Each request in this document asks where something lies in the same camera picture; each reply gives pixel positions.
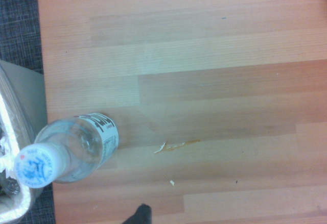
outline wooden tabletop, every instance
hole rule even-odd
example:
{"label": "wooden tabletop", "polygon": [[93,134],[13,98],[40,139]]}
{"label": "wooden tabletop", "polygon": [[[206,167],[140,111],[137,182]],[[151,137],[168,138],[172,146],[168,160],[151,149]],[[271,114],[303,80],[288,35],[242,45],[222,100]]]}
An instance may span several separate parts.
{"label": "wooden tabletop", "polygon": [[57,223],[122,223],[141,203],[155,224],[327,223],[327,0],[39,12],[49,121],[102,112],[121,137],[90,177],[54,184]]}

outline wooden table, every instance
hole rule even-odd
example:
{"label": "wooden table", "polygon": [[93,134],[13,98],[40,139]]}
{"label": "wooden table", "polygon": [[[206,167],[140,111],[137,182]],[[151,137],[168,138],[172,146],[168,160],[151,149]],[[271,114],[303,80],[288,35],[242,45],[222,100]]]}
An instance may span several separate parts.
{"label": "wooden table", "polygon": [[[57,223],[327,223],[327,0],[39,0],[49,121],[120,146]],[[167,142],[181,145],[154,154]]]}

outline black object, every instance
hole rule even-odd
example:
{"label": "black object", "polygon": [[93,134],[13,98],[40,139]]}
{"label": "black object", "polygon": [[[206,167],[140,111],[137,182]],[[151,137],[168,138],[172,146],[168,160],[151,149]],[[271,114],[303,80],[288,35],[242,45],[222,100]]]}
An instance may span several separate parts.
{"label": "black object", "polygon": [[151,224],[152,223],[152,210],[151,207],[142,204],[138,207],[135,214],[128,218],[122,224]]}

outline bottle cap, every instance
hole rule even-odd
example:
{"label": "bottle cap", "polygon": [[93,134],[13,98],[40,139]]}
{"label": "bottle cap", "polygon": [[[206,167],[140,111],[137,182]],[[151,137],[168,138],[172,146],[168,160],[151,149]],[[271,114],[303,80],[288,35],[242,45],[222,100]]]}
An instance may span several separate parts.
{"label": "bottle cap", "polygon": [[65,171],[67,152],[62,146],[41,142],[24,147],[17,155],[14,172],[17,180],[31,188],[41,188]]}

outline wood grain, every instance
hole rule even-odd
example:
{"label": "wood grain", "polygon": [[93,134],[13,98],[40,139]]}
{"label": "wood grain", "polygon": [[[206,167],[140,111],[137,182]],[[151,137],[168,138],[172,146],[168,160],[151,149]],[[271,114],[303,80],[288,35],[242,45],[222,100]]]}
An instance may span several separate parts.
{"label": "wood grain", "polygon": [[92,176],[54,184],[57,223],[118,224],[142,202],[153,223],[327,223],[327,0],[39,12],[49,121],[103,112],[120,133]]}

